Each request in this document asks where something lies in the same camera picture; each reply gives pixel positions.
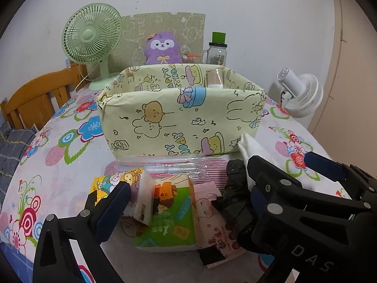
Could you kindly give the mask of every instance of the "gray checkered cloth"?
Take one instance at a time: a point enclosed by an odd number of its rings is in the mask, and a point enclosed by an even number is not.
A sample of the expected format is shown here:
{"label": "gray checkered cloth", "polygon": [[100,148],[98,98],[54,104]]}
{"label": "gray checkered cloth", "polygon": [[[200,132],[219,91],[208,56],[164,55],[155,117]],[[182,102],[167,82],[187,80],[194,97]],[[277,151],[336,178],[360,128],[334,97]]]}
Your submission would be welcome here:
{"label": "gray checkered cloth", "polygon": [[18,163],[34,138],[32,130],[12,130],[7,121],[0,127],[0,204],[4,202]]}

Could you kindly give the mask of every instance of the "fan base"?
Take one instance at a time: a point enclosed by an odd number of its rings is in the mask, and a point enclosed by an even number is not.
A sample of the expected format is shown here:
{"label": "fan base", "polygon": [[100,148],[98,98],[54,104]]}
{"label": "fan base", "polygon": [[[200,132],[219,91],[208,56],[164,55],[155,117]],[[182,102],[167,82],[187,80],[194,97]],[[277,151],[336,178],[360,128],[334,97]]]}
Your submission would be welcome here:
{"label": "fan base", "polygon": [[110,73],[110,77],[108,79],[103,79],[101,77],[98,77],[97,79],[93,80],[89,84],[89,90],[97,91],[97,90],[104,90],[107,85],[110,84],[110,82],[114,79],[116,79],[119,76],[119,73]]}

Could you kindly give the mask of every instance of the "blue gripper pad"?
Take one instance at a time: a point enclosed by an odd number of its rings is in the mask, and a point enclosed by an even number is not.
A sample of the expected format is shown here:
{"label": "blue gripper pad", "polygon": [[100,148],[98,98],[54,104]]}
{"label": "blue gripper pad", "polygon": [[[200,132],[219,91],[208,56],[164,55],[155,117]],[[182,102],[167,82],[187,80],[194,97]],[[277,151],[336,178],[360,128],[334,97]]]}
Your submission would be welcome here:
{"label": "blue gripper pad", "polygon": [[106,200],[104,202],[108,203],[108,205],[95,224],[94,239],[98,244],[109,240],[110,235],[113,232],[119,218],[123,215],[123,211],[130,201],[130,198],[130,185],[126,182],[119,182],[110,195],[107,198],[102,199]]}
{"label": "blue gripper pad", "polygon": [[256,186],[251,189],[250,198],[259,219],[262,218],[268,204],[266,198]]}
{"label": "blue gripper pad", "polygon": [[307,167],[322,174],[331,181],[336,182],[346,178],[342,165],[314,152],[306,153],[304,162]]}

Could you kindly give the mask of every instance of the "green desk fan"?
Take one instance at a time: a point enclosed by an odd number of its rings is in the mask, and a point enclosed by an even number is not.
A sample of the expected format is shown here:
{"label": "green desk fan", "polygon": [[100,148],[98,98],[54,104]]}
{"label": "green desk fan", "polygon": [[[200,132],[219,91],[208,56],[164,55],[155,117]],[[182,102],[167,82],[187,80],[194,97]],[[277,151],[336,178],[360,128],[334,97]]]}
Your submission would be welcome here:
{"label": "green desk fan", "polygon": [[99,62],[101,75],[91,81],[90,90],[105,89],[119,73],[109,73],[107,58],[122,35],[122,18],[112,6],[88,4],[67,21],[61,42],[64,53],[78,64]]}

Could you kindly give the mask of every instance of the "yellow bow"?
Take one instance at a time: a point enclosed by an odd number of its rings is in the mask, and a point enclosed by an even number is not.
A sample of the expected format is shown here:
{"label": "yellow bow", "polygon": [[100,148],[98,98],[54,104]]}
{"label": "yellow bow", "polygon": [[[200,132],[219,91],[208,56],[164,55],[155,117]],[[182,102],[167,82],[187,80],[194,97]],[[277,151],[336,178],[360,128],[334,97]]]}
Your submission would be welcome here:
{"label": "yellow bow", "polygon": [[167,64],[168,62],[166,60],[169,59],[169,58],[170,58],[170,56],[166,55],[166,56],[159,56],[157,59],[161,60],[160,64]]}

